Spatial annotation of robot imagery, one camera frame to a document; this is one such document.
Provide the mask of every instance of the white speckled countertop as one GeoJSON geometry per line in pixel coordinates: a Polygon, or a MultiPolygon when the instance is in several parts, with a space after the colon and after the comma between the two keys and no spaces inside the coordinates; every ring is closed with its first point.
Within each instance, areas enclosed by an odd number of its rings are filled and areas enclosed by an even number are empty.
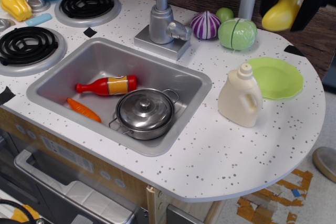
{"type": "MultiPolygon", "coordinates": [[[[93,38],[106,38],[135,48],[134,37],[148,23],[153,0],[119,0],[119,16],[92,29],[93,38]]],[[[53,6],[45,11],[53,19],[41,24],[61,33],[69,55],[85,40],[86,28],[61,24],[53,6]]],[[[195,15],[190,10],[173,7],[174,18],[184,24],[195,15]]],[[[0,9],[1,18],[10,18],[0,9]]],[[[198,40],[177,62],[145,51],[178,65],[208,75],[212,88],[174,145],[166,153],[148,157],[130,150],[69,119],[30,102],[27,87],[45,72],[27,77],[0,75],[0,93],[8,86],[16,94],[3,108],[33,122],[43,129],[163,190],[189,202],[223,200],[265,188],[291,172],[313,147],[325,114],[324,90],[310,62],[284,52],[290,42],[258,31],[258,39],[245,51],[222,47],[218,39],[198,40]],[[227,73],[243,62],[258,57],[273,57],[296,66],[304,77],[304,88],[297,96],[282,100],[264,99],[263,109],[252,128],[239,126],[220,115],[217,98],[227,73]]]]}

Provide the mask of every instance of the red bottle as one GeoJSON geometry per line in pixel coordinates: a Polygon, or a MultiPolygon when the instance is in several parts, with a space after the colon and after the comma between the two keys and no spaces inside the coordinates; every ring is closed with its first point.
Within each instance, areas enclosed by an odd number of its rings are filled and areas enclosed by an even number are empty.
{"type": "Polygon", "coordinates": [[[136,76],[106,77],[88,85],[76,85],[77,93],[93,92],[99,95],[126,94],[136,88],[136,76]]]}

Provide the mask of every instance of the sink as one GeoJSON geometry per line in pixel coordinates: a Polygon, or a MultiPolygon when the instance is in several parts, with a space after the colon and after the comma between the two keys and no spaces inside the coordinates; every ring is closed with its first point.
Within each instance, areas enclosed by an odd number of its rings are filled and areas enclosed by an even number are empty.
{"type": "Polygon", "coordinates": [[[188,121],[211,89],[211,79],[198,71],[139,52],[104,38],[89,39],[65,59],[28,87],[27,97],[55,113],[81,124],[112,141],[142,155],[158,156],[174,144],[188,121]],[[134,74],[139,88],[160,91],[174,90],[180,99],[171,128],[153,140],[136,140],[126,134],[115,118],[115,107],[122,95],[99,96],[85,92],[78,94],[77,83],[89,84],[104,77],[134,74]],[[75,111],[68,103],[72,98],[96,112],[102,123],[75,111]]]}

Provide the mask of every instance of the pot lid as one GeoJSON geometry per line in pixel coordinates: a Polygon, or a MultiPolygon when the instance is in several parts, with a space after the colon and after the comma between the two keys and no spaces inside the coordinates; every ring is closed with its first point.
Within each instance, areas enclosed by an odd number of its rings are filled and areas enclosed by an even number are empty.
{"type": "Polygon", "coordinates": [[[117,116],[131,130],[151,131],[165,126],[174,116],[171,99],[161,91],[138,89],[126,94],[117,104],[117,116]]]}

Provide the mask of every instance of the bottle label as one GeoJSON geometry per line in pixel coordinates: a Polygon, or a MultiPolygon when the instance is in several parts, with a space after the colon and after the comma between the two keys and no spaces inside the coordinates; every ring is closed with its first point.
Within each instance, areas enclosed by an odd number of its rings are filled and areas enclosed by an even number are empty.
{"type": "Polygon", "coordinates": [[[109,94],[126,94],[128,93],[128,78],[127,76],[108,77],[107,86],[109,94]]]}

